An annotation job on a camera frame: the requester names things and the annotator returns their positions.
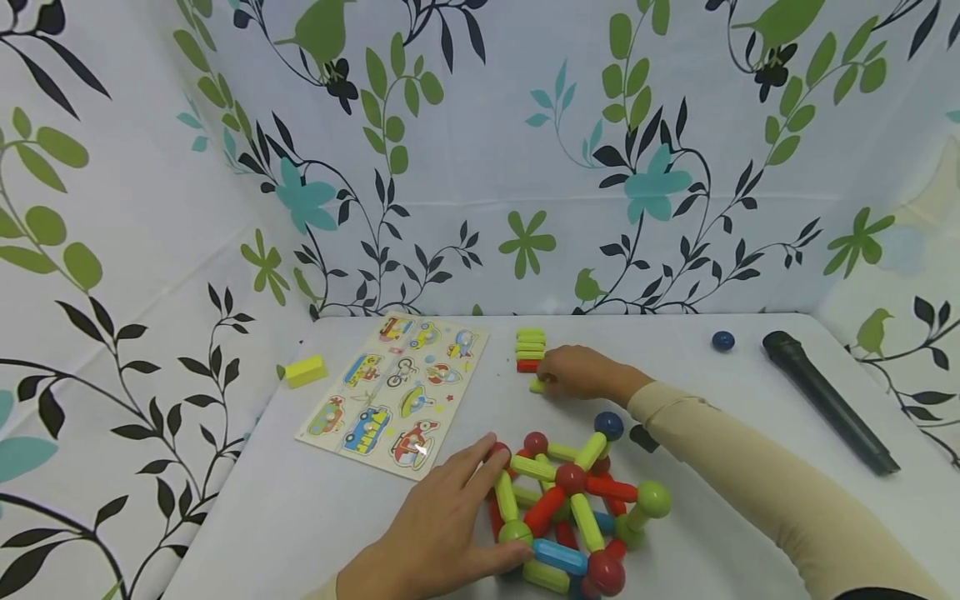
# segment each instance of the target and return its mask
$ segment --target red magnetic ball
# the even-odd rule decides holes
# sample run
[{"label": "red magnetic ball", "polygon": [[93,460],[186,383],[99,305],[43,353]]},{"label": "red magnetic ball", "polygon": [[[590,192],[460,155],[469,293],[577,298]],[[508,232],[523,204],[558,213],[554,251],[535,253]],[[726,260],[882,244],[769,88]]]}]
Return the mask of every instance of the red magnetic ball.
[{"label": "red magnetic ball", "polygon": [[490,449],[490,452],[487,452],[487,456],[484,457],[483,459],[484,462],[486,463],[487,461],[489,461],[491,456],[493,456],[500,450],[506,450],[508,453],[510,453],[510,448],[506,444],[504,444],[503,442],[495,442],[493,444],[493,447]]},{"label": "red magnetic ball", "polygon": [[523,438],[523,449],[534,456],[546,454],[546,436],[539,431],[532,431]]},{"label": "red magnetic ball", "polygon": [[563,463],[557,467],[557,476],[554,478],[561,490],[567,496],[580,493],[587,487],[587,474],[573,463]]},{"label": "red magnetic ball", "polygon": [[610,470],[610,457],[605,456],[603,458],[597,459],[597,461],[593,463],[593,468],[590,469],[590,473],[594,475],[599,475],[601,473],[606,473],[609,470]]},{"label": "red magnetic ball", "polygon": [[587,576],[605,596],[615,596],[627,583],[627,573],[614,556],[607,550],[598,550],[587,561]]},{"label": "red magnetic ball", "polygon": [[599,600],[600,598],[600,592],[597,591],[597,588],[590,582],[589,577],[584,577],[580,581],[580,593],[587,598],[587,600]]}]

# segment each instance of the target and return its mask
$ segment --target stack of magnetic sticks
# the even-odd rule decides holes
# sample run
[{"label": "stack of magnetic sticks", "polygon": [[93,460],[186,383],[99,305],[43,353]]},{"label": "stack of magnetic sticks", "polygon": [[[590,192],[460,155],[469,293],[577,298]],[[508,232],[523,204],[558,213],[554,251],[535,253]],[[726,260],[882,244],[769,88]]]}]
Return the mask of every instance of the stack of magnetic sticks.
[{"label": "stack of magnetic sticks", "polygon": [[[542,329],[523,327],[516,331],[516,372],[536,373],[546,353],[546,334]],[[534,377],[530,382],[530,391],[543,393],[543,382]]]}]

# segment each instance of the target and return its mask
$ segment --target left hand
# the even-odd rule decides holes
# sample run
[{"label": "left hand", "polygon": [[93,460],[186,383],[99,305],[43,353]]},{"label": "left hand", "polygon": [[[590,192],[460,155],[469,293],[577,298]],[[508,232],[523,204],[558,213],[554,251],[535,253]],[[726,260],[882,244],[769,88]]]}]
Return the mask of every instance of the left hand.
[{"label": "left hand", "polygon": [[533,558],[522,541],[473,543],[477,512],[509,460],[500,450],[477,469],[495,442],[488,433],[410,490],[387,533],[340,571],[339,600],[425,600]]}]

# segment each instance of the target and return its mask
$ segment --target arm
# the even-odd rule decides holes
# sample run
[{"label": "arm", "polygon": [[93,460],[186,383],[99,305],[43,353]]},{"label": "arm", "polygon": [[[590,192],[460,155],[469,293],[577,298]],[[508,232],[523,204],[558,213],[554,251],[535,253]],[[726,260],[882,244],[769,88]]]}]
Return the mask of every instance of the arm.
[{"label": "arm", "polygon": [[[570,381],[580,369],[574,364],[583,366],[585,376],[590,372],[597,379],[586,384]],[[832,600],[859,588],[948,599],[860,502],[816,468],[702,398],[653,381],[588,348],[554,350],[541,366],[548,393],[589,397],[585,392],[602,391],[599,396],[626,408],[657,442],[697,471],[786,553],[815,600]]]},{"label": "arm", "polygon": [[521,540],[473,543],[480,506],[510,461],[509,450],[495,442],[489,433],[434,467],[407,494],[383,537],[302,600],[424,600],[532,559]]}]

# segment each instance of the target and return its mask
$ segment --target hand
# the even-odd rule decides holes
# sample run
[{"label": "hand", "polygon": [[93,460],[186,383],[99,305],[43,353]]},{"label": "hand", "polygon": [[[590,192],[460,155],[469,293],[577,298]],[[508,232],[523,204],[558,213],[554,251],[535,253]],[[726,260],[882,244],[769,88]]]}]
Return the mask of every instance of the hand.
[{"label": "hand", "polygon": [[549,350],[537,377],[552,397],[582,400],[605,397],[626,408],[634,393],[653,379],[643,372],[621,365],[585,346],[561,346]]},{"label": "hand", "polygon": [[340,571],[339,600],[424,600],[533,558],[518,540],[473,544],[477,512],[509,460],[500,450],[477,469],[494,442],[488,433],[410,490],[387,533]]}]

